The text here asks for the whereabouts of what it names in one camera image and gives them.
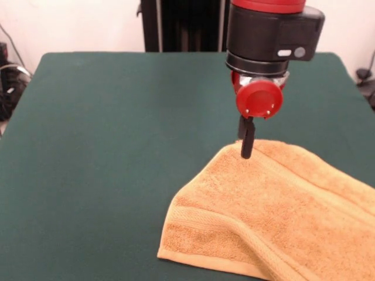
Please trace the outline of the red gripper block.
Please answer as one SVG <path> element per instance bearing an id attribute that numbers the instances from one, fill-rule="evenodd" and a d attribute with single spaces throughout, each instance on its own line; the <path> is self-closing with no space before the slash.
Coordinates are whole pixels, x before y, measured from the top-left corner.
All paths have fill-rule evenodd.
<path id="1" fill-rule="evenodd" d="M 243 140 L 241 157 L 249 159 L 255 138 L 252 118 L 268 119 L 280 110 L 284 99 L 284 78 L 250 77 L 232 71 L 231 82 L 236 95 L 236 106 L 241 114 L 237 134 Z"/>

